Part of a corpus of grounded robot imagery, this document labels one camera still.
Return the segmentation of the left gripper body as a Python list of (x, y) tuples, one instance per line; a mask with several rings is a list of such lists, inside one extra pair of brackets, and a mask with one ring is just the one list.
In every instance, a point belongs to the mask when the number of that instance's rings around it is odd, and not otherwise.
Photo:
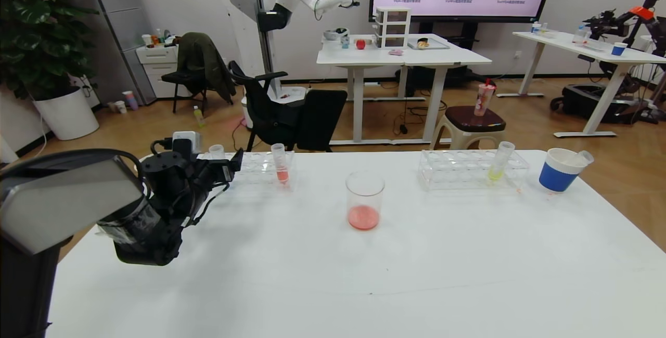
[(200, 188), (229, 185), (235, 178), (235, 161), (198, 159), (195, 162), (194, 184)]

